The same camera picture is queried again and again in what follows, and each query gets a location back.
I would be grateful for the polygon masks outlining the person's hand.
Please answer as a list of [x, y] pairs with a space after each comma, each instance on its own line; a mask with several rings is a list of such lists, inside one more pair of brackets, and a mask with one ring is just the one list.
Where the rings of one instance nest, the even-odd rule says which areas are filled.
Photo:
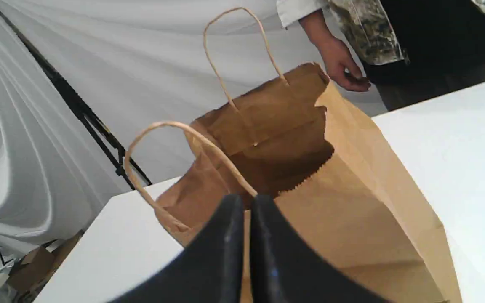
[[354, 61], [348, 46], [338, 38], [328, 37], [317, 45], [329, 78], [341, 88], [353, 92], [367, 92], [370, 81]]

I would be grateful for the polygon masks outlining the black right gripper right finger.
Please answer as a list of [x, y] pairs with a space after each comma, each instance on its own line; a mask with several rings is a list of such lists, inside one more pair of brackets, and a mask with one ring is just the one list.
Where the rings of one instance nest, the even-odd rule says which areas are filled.
[[255, 303], [386, 301], [318, 255], [263, 194], [252, 201], [250, 280]]

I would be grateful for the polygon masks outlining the white-sleeved forearm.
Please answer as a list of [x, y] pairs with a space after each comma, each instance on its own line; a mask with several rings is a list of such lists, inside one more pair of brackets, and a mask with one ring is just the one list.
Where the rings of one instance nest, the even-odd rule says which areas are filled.
[[298, 23], [308, 39], [315, 46], [334, 42], [337, 38], [331, 33], [325, 21], [323, 9], [327, 0], [277, 0], [277, 14], [284, 29]]

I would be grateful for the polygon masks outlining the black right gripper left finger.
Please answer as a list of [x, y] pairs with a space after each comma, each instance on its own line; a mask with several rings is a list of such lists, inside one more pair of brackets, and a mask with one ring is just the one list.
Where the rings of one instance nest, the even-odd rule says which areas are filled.
[[189, 245], [167, 266], [114, 303], [238, 303], [244, 270], [244, 202], [221, 200]]

